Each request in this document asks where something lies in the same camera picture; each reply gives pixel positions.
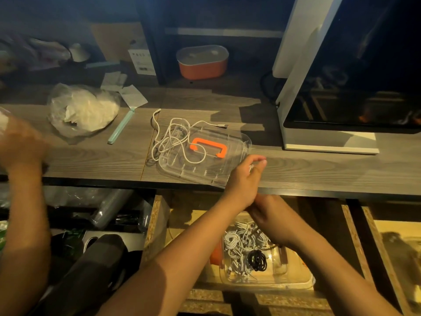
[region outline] hand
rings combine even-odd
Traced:
[[[293,250],[312,228],[279,195],[257,193],[247,209],[250,216],[272,243]]]
[[[259,163],[254,165],[250,172],[250,165],[257,161]],[[267,161],[264,156],[248,155],[231,172],[221,200],[228,202],[229,207],[236,209],[238,212],[244,211],[256,197],[260,177],[266,164]]]
[[[26,177],[33,172],[42,174],[48,143],[28,122],[11,114],[6,115],[8,124],[4,133],[0,134],[0,165],[9,178],[18,173]]]

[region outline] open drawer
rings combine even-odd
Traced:
[[[348,201],[379,292],[421,315],[421,203]]]
[[[157,191],[151,221],[146,235],[141,266],[153,259],[172,239],[210,209],[220,193],[191,191]],[[318,230],[342,256],[369,282],[373,283],[360,240],[346,205],[333,199],[285,197],[313,228]],[[283,248],[287,254],[291,277],[308,273],[298,255]],[[242,308],[256,315],[332,315],[322,286],[316,282],[307,289],[251,288],[223,282],[219,266],[207,264],[181,307],[181,312],[238,313]]]

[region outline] orange handle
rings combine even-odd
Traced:
[[[210,145],[210,146],[214,146],[214,147],[220,148],[221,149],[221,152],[216,154],[217,157],[219,157],[219,158],[224,158],[225,155],[227,154],[228,148],[227,148],[226,145],[224,145],[222,143],[214,142],[214,141],[205,140],[204,138],[200,138],[200,137],[196,137],[196,138],[193,139],[193,142],[190,145],[190,148],[193,151],[197,151],[197,146],[196,145],[193,145],[193,144],[197,144],[197,143],[203,143],[203,144],[207,144],[207,145]]]

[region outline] monitor screen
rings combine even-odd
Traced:
[[[421,130],[421,0],[343,0],[285,127]]]

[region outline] plastic storage box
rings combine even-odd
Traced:
[[[184,47],[176,57],[180,72],[186,79],[211,79],[225,73],[228,50],[220,45]]]
[[[235,229],[236,222],[252,222],[253,219],[247,212],[240,213],[227,231]],[[221,281],[230,285],[259,287],[261,289],[308,289],[313,286],[313,275],[301,258],[292,250],[275,247],[263,250],[266,256],[267,269],[265,271],[250,271],[245,276],[238,275],[231,270],[234,268],[233,260],[229,257],[222,239],[223,260],[220,266]]]
[[[181,140],[185,137],[185,131],[180,126],[175,126],[171,136]],[[192,164],[187,161],[199,162],[204,155],[201,147],[183,143],[185,157],[181,145],[170,148],[168,141],[165,146],[168,151],[159,157],[161,168],[195,183],[221,188],[225,188],[231,171],[241,163],[251,148],[250,138],[240,131],[208,125],[192,127],[189,142],[200,144],[206,150],[203,162]]]

